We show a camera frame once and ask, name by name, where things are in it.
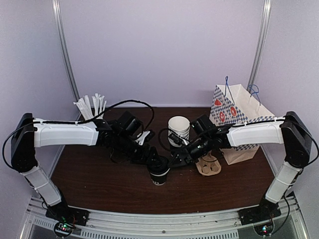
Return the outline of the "black white paper cup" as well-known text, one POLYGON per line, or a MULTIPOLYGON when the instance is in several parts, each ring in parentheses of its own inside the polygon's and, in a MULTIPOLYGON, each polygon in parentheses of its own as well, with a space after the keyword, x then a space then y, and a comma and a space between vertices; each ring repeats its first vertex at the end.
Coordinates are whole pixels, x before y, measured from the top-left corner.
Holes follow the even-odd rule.
POLYGON ((151 181, 156 186, 161 186, 161 185, 165 184, 168 172, 169 171, 166 171, 166 172, 161 173, 161 174, 154 174, 154 173, 150 172, 151 181))

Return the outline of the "black plastic cup lid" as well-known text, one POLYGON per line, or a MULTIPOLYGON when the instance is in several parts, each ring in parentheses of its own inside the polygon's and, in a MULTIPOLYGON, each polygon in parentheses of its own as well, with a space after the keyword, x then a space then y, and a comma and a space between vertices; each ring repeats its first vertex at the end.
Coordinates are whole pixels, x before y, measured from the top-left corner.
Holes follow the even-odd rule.
POLYGON ((161 175, 169 171, 168 159, 160 156, 157 159, 153 159, 150 164, 147 165, 149 173, 154 175, 161 175))

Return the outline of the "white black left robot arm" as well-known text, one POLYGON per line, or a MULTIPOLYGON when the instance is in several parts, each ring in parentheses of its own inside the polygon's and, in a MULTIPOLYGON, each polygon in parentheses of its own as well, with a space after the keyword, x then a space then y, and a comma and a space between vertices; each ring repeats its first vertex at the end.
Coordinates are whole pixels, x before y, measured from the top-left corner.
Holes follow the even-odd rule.
POLYGON ((124 153, 132 163, 154 169, 160 164, 160 157, 156 148, 147 143, 153 131, 143 131, 137 138, 133 137, 141 127, 142 122, 128 111, 119 119, 110 121, 43 121, 34 118, 31 113, 25 113, 16 130, 9 136, 11 166, 31 183, 53 215, 61 221, 67 221, 72 211, 62 192, 36 159, 36 148, 55 145, 58 154, 53 164, 57 165, 67 145, 110 147, 124 153))

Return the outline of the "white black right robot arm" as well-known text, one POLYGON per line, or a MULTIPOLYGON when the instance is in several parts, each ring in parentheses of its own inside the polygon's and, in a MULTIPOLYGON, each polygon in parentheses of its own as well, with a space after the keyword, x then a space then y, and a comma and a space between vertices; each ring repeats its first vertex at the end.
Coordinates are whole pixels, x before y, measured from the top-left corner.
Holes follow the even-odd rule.
POLYGON ((282 144, 285 158, 274 180, 264 193, 259 205, 242 209, 243 217, 256 215, 265 220, 278 209, 278 203, 297 180, 310 159, 312 146, 318 146, 313 136, 294 112, 260 122, 231 123, 216 126, 208 116, 202 115, 191 122, 197 136, 189 143, 172 151, 169 167, 180 167, 196 162, 209 151, 230 149, 243 145, 282 144))

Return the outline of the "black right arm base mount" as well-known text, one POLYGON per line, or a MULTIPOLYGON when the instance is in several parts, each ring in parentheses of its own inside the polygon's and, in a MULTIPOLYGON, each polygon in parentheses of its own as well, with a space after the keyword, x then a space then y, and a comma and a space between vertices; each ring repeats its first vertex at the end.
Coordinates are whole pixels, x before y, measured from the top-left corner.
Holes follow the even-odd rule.
POLYGON ((268 221, 273 217, 280 216, 281 214, 279 205, 274 203, 260 203, 258 206, 244 208, 238 211, 241 225, 268 221))

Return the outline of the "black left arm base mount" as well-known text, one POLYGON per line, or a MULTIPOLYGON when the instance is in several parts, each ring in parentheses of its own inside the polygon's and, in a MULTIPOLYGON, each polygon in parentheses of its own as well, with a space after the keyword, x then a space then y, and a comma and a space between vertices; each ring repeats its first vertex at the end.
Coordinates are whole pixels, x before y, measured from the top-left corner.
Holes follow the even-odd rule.
POLYGON ((48 206, 45 216, 55 219, 61 223, 86 226, 89 217, 89 211, 69 207, 66 203, 60 202, 57 205, 48 206))

